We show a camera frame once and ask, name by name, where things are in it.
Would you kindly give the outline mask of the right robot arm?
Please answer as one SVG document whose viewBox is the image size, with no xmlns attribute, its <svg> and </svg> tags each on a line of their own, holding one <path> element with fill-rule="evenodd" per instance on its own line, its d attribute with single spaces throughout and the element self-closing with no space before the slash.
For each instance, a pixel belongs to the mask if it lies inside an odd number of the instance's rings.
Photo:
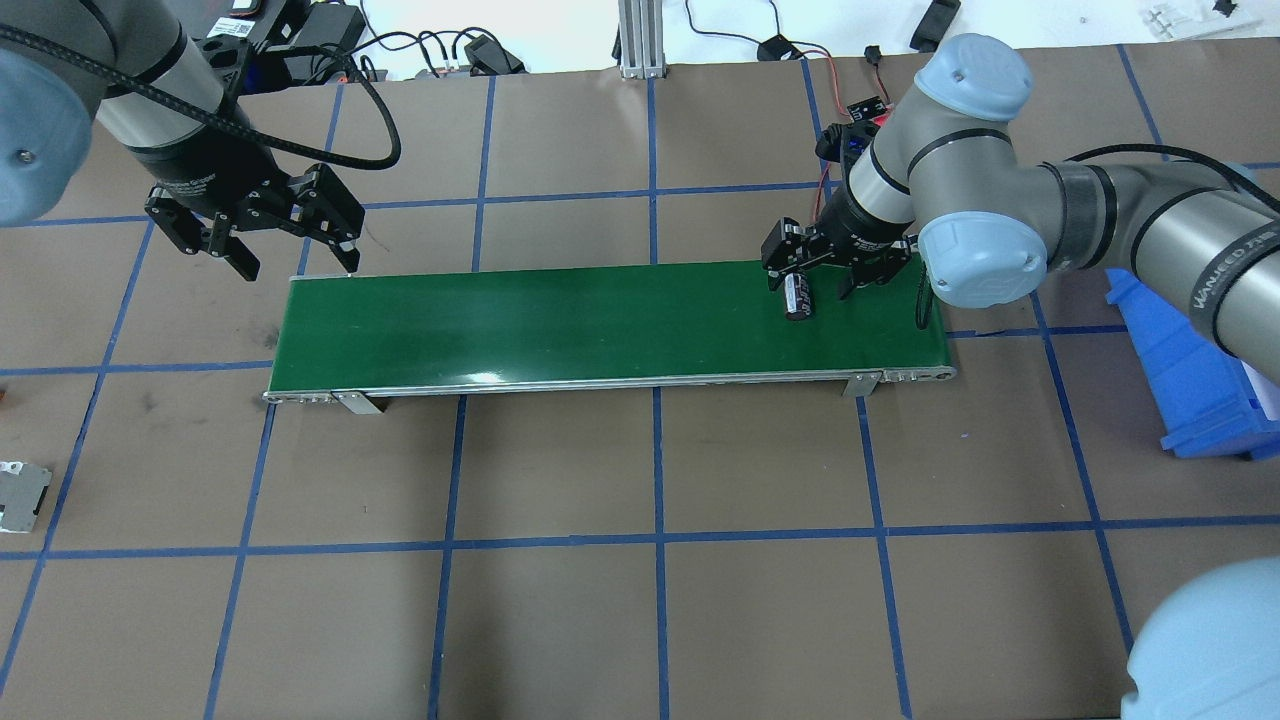
<svg viewBox="0 0 1280 720">
<path fill-rule="evenodd" d="M 864 639 L 850 678 L 813 698 L 769 698 L 803 717 L 1107 719 L 1130 689 L 1126 661 L 1152 607 L 1193 577 L 1277 552 L 1277 460 L 1167 454 L 1158 405 L 1106 270 L 1139 277 L 1179 313 L 1202 283 L 1217 299 L 1211 348 L 1277 373 L 1277 255 L 1225 268 L 1276 211 L 1217 172 L 1167 152 L 1074 163 L 1080 145 L 1149 115 L 1134 77 L 1169 100 L 1176 64 L 1245 60 L 1271 78 L 1277 44 L 1024 56 L 956 35 L 927 56 L 884 59 L 893 110 L 851 165 L 820 184 L 822 255 L 886 250 L 925 233 L 932 328 L 956 375 L 887 386 L 837 411 L 852 479 L 868 493 L 844 544 L 733 548 L 831 600 L 870 583 L 837 621 Z"/>
</svg>

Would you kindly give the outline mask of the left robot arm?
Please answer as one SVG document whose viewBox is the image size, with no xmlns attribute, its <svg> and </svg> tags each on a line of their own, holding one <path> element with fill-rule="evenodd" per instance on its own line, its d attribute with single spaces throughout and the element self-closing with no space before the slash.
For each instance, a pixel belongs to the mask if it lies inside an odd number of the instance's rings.
<svg viewBox="0 0 1280 720">
<path fill-rule="evenodd" d="M 284 231 L 357 270 L 365 210 L 337 158 L 268 138 L 239 105 L 292 85 L 292 46 L 195 37 L 164 1 L 5 1 L 1 18 L 5 227 L 60 202 L 100 124 L 154 178 L 145 213 L 180 252 L 255 281 L 241 234 Z"/>
</svg>

